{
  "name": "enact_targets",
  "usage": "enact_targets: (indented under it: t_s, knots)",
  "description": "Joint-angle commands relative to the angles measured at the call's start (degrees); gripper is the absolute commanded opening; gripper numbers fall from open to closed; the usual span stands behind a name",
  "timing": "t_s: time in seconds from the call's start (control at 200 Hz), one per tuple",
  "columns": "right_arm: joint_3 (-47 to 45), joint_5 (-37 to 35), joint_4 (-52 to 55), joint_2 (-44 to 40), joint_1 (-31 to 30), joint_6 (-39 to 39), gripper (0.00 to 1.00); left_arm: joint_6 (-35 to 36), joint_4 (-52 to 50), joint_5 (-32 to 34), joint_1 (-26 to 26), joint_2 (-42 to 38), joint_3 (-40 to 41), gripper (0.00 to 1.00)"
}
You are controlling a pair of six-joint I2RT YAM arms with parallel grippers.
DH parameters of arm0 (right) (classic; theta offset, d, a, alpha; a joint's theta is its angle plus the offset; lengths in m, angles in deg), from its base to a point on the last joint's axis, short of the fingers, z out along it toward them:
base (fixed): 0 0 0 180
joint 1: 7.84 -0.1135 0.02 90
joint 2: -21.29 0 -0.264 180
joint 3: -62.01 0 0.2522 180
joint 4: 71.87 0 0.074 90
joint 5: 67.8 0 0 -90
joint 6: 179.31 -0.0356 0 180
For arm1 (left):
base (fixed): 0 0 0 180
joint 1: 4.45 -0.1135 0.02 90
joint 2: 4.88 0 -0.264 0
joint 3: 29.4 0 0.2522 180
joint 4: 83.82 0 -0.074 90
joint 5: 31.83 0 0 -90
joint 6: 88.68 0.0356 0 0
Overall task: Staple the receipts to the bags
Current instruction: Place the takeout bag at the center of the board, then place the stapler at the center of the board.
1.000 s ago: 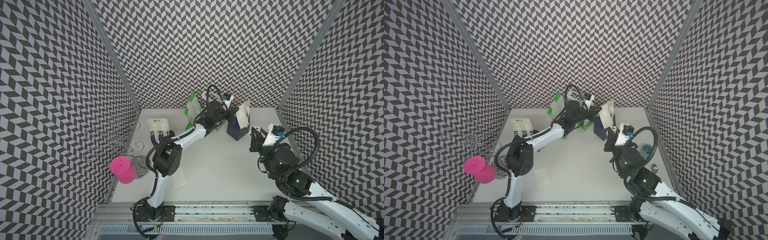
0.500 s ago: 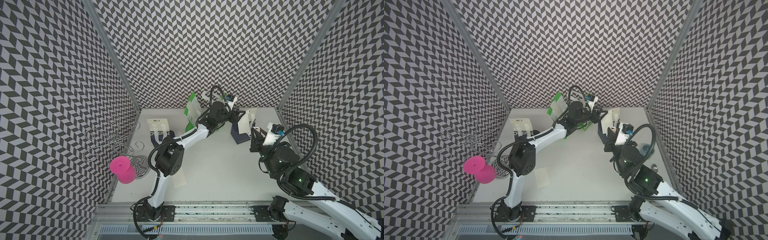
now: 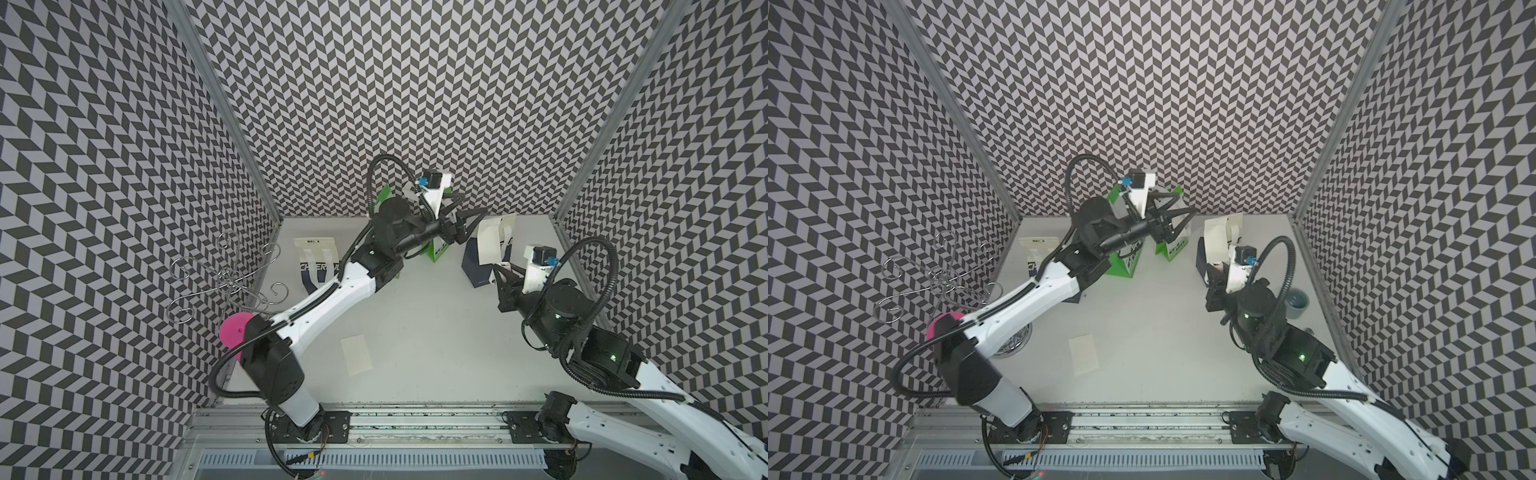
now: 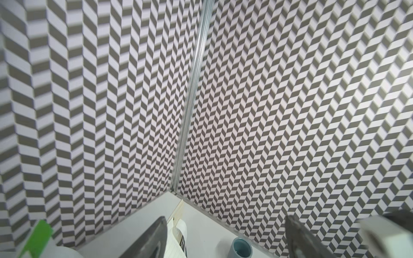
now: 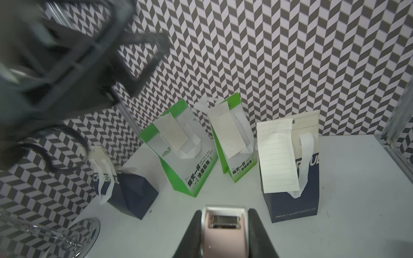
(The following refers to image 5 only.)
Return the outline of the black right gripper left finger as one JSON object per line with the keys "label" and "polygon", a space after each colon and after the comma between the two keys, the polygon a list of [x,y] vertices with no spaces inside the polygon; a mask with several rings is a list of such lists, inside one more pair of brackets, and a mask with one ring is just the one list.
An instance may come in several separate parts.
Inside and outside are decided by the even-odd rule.
{"label": "black right gripper left finger", "polygon": [[197,210],[175,252],[173,258],[201,257],[201,218],[202,211]]}

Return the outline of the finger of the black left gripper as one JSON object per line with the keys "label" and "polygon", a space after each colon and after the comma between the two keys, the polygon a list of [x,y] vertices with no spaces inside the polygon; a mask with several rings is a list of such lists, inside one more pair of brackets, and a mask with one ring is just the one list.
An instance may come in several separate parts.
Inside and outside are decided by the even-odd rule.
{"label": "finger of the black left gripper", "polygon": [[152,54],[144,57],[136,65],[138,71],[135,73],[127,65],[125,58],[118,52],[110,60],[110,71],[112,79],[120,83],[130,97],[136,97],[150,81],[151,76],[159,66],[163,58],[170,53],[170,41],[166,33],[131,33],[122,34],[120,44],[122,46],[148,45],[153,48]]}

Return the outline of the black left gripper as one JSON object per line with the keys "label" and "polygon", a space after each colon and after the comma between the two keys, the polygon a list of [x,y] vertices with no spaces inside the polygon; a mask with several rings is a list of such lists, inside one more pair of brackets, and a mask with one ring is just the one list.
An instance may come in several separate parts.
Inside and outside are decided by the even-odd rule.
{"label": "black left gripper", "polygon": [[136,93],[118,53],[135,1],[98,1],[110,16],[96,36],[43,18],[40,4],[1,2],[2,129],[38,129],[110,108],[116,83]]}

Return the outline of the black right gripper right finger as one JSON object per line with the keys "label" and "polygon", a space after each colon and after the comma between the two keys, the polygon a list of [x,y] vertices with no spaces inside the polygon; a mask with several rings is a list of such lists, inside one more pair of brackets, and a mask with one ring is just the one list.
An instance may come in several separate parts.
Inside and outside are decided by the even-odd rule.
{"label": "black right gripper right finger", "polygon": [[249,258],[279,258],[255,209],[248,210]]}

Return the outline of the small pink stapler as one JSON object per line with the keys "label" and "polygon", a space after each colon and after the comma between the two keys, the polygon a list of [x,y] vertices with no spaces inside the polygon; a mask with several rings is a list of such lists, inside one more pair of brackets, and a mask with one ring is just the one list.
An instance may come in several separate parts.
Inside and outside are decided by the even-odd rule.
{"label": "small pink stapler", "polygon": [[249,250],[248,212],[245,207],[204,207],[201,217],[203,258],[247,258]]}

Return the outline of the navy cream Cheerful bag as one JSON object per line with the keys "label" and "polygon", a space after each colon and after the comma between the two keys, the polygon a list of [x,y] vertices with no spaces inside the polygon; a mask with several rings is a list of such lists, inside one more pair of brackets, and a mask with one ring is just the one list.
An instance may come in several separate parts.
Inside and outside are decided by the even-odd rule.
{"label": "navy cream Cheerful bag", "polygon": [[117,170],[102,146],[92,146],[88,160],[99,203],[108,203],[119,212],[142,220],[159,194],[155,187],[135,174],[134,168]]}
{"label": "navy cream Cheerful bag", "polygon": [[261,190],[273,223],[315,216],[319,111],[257,123]]}

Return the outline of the green white bag front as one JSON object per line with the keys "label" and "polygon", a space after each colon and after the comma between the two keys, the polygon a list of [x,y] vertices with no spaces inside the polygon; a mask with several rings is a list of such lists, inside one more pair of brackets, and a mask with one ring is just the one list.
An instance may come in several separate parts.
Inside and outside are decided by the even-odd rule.
{"label": "green white bag front", "polygon": [[175,191],[196,197],[218,160],[214,141],[184,99],[143,129],[139,138],[157,155]]}

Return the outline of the green white bag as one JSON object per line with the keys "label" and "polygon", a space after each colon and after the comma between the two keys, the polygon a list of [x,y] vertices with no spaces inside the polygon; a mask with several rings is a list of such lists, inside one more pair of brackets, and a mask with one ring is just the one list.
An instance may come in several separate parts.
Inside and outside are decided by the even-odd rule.
{"label": "green white bag", "polygon": [[194,108],[208,116],[223,173],[238,182],[258,162],[254,134],[239,93],[225,100],[201,97]]}
{"label": "green white bag", "polygon": [[196,197],[218,160],[214,141],[184,99],[143,129],[139,138],[157,155],[175,191]]}

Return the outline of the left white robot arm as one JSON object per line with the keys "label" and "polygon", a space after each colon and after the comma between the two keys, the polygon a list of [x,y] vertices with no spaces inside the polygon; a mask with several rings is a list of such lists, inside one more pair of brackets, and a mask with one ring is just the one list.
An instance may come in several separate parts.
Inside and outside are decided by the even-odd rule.
{"label": "left white robot arm", "polygon": [[[120,103],[115,84],[137,96],[170,52],[165,33],[126,30],[136,1],[100,1],[110,17],[91,37],[42,17],[42,1],[1,2],[1,169],[8,170],[29,151],[53,165],[46,149],[28,143],[55,131],[71,135],[90,154],[87,140],[64,120]],[[118,49],[154,44],[158,50],[139,76],[132,75]]]}

